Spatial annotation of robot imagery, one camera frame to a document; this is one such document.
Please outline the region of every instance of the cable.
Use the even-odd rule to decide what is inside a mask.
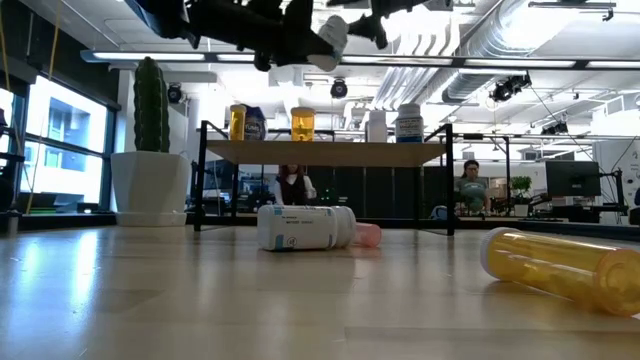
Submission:
[[[616,168],[616,165],[618,165],[620,160],[622,160],[622,158],[627,154],[627,151],[629,151],[629,149],[637,139],[638,139],[638,135],[634,136],[633,139],[631,139],[631,141],[629,142],[629,145],[627,145],[627,148],[624,149],[624,152],[620,155],[618,160],[616,160],[615,164],[613,164],[613,166],[611,167],[611,172],[613,172],[613,170]]]
[[[536,95],[536,97],[538,98],[538,100],[540,100],[540,104],[542,104],[542,106],[544,106],[544,108],[547,110],[547,112],[549,113],[549,115],[553,118],[553,120],[555,120],[557,123],[559,123],[560,121],[556,118],[556,116],[553,114],[553,112],[549,109],[549,107],[547,106],[547,104],[544,103],[544,100],[542,100],[542,98],[540,97],[540,95],[538,95],[538,92],[536,91],[536,89],[533,88],[533,86],[529,86],[529,88],[531,89],[531,91],[533,91],[533,93]],[[589,157],[589,159],[591,159],[591,161],[595,162],[596,164],[598,164],[598,168],[600,168],[600,171],[602,171],[602,173],[606,173],[606,171],[604,171],[604,169],[602,168],[602,166],[600,166],[600,163],[598,163],[593,156],[591,156],[589,153],[586,152],[586,150],[582,147],[582,145],[580,145],[580,143],[578,143],[578,141],[576,141],[576,139],[571,136],[571,134],[569,134],[567,132],[567,136],[569,136],[569,138],[576,144],[578,145],[578,147],[580,148],[580,151],[582,151],[585,155],[587,155]],[[607,182],[609,183],[609,190],[611,190],[611,195],[614,196],[615,192],[613,191],[613,186],[611,185],[611,179],[609,179],[608,176],[605,177],[607,179]]]

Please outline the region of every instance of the wooden table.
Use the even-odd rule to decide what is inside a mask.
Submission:
[[[451,186],[447,188],[449,198],[453,199],[453,127],[444,125],[433,132],[430,137],[438,133],[445,133],[447,141],[444,144],[434,143],[353,143],[353,142],[297,142],[297,141],[230,141],[208,140],[207,127],[211,125],[203,121],[200,129],[200,148],[198,159],[197,188],[204,184],[204,163],[206,150],[235,164],[233,189],[231,197],[231,218],[225,225],[237,225],[237,194],[238,172],[240,164],[301,164],[313,166],[353,166],[353,167],[400,167],[413,168],[416,189],[414,200],[415,226],[420,221],[422,208],[421,168],[424,163],[449,152],[447,157],[447,177]],[[201,209],[202,191],[196,192],[196,216],[194,228],[201,230],[204,211]],[[453,235],[454,217],[447,225],[447,233]],[[222,224],[221,218],[216,224]]]
[[[277,254],[258,249],[256,231],[107,227],[0,239],[0,359],[637,360],[640,354],[637,317],[585,312],[489,276],[479,259],[486,231],[445,239],[385,230],[378,249]]]
[[[440,144],[209,140],[207,149],[234,164],[420,167],[445,153]]]

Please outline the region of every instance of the person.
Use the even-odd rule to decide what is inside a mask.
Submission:
[[[456,191],[464,198],[467,208],[472,212],[489,211],[491,200],[488,194],[488,184],[478,178],[480,164],[475,160],[467,160],[464,163],[464,173],[456,181]]]
[[[316,189],[300,165],[280,166],[274,192],[278,205],[307,205],[316,197]]]

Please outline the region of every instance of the pill bottle label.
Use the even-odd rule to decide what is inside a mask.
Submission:
[[[422,117],[396,119],[396,142],[422,142]]]
[[[329,207],[267,205],[258,211],[258,241],[266,250],[332,248],[336,235],[336,214]]]

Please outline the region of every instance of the orange translucent pill bottle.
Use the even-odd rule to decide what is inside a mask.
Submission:
[[[481,245],[487,273],[573,300],[589,310],[640,313],[640,253],[524,233],[488,232]]]

